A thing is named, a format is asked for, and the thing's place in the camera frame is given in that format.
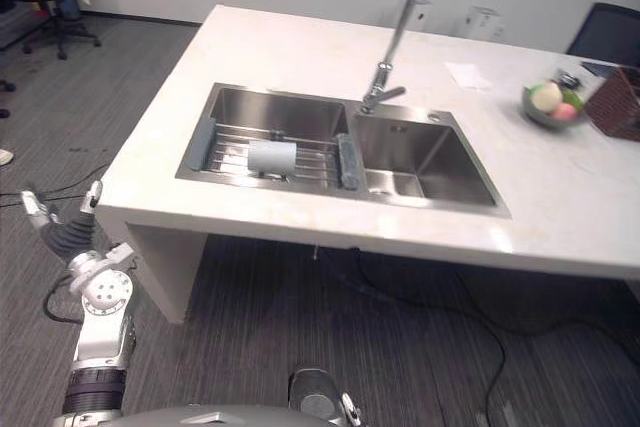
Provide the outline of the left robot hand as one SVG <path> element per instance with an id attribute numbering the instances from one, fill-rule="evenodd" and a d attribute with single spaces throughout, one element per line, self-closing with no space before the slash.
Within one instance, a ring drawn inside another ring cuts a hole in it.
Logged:
<path id="1" fill-rule="evenodd" d="M 94 247 L 95 209 L 102 189 L 103 183 L 94 181 L 85 193 L 79 211 L 68 221 L 61 221 L 33 191 L 20 192 L 22 205 L 31 224 L 48 249 L 65 264 Z"/>

